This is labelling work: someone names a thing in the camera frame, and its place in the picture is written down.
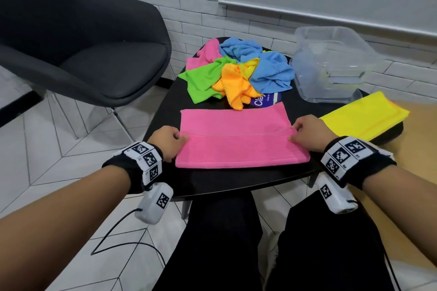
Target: towel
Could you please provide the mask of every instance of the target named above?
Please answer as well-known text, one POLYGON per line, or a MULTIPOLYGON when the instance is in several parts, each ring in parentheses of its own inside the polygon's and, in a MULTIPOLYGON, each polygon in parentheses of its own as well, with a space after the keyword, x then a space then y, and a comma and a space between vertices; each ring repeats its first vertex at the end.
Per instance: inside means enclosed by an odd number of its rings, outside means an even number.
POLYGON ((259 64, 249 79, 254 89, 260 93, 275 93, 290 90, 294 69, 282 53, 271 51, 261 53, 259 64))
POLYGON ((253 40, 239 40, 231 37, 220 44, 220 54, 236 59, 238 63, 248 62, 251 59, 259 58, 263 48, 253 40))
POLYGON ((296 130, 282 102, 241 112, 185 109, 181 111, 180 133, 189 135, 190 140, 176 156, 179 168, 262 167, 309 161, 307 150, 287 141, 296 130))
POLYGON ((224 65, 221 70, 221 79, 212 86, 214 90, 227 97, 229 105, 233 109, 241 111, 243 103, 248 104, 250 98, 261 96, 249 83, 249 77, 254 72, 258 62, 259 59, 255 58, 246 63, 224 65))
POLYGON ((336 109, 321 119, 338 136, 371 140, 403 121, 409 111, 378 91, 336 109))
POLYGON ((215 59, 221 58, 219 51, 219 41, 214 38, 208 41, 199 51, 197 51, 198 58, 187 58, 186 70, 191 70, 209 63, 213 63, 215 59))
POLYGON ((218 58, 213 63, 205 66, 186 70, 179 74, 179 77, 188 82, 187 91, 195 104, 202 102, 209 97, 221 99, 220 92, 211 88, 221 77, 221 69, 227 63, 235 64, 237 61, 229 57, 218 58))

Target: person's right arm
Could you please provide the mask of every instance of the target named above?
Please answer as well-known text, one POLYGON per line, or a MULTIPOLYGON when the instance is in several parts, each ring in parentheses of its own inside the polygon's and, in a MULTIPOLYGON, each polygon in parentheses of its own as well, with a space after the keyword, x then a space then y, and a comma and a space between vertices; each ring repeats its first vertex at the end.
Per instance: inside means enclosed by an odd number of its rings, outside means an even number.
MULTIPOLYGON (((314 152, 338 137, 313 115, 298 118, 293 127, 298 133, 289 140, 314 152)), ((367 177, 363 191, 437 265, 437 185, 391 165, 367 177)))

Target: chair seat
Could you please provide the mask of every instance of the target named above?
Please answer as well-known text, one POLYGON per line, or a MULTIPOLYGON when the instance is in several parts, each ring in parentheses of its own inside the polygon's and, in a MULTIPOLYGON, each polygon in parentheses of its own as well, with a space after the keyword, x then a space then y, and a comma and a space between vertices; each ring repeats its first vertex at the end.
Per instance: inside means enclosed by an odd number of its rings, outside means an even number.
POLYGON ((120 99, 149 83, 166 58, 166 47, 157 43, 105 43, 80 51, 60 67, 100 94, 120 99))

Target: crumpled yellow cloth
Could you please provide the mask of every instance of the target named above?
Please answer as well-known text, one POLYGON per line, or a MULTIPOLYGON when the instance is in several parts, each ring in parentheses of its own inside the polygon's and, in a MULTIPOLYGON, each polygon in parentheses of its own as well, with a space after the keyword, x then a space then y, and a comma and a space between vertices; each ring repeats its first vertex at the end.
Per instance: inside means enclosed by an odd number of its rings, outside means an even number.
POLYGON ((249 77, 258 65, 259 59, 254 58, 246 63, 231 64, 223 66, 221 70, 221 78, 211 87, 226 96, 229 105, 233 109, 241 111, 243 103, 250 103, 250 98, 261 97, 262 94, 249 83, 249 77))
POLYGON ((338 136, 371 140, 403 121, 409 111, 381 92, 351 102, 321 117, 338 136))

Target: plastic bin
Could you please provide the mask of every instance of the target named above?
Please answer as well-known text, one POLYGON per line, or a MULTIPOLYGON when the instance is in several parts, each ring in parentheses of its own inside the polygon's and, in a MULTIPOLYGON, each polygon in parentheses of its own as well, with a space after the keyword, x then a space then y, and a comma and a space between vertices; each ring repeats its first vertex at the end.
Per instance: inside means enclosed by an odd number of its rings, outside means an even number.
POLYGON ((360 99, 358 86, 381 61, 354 30, 300 27, 291 65, 301 97, 310 102, 349 103, 360 99))

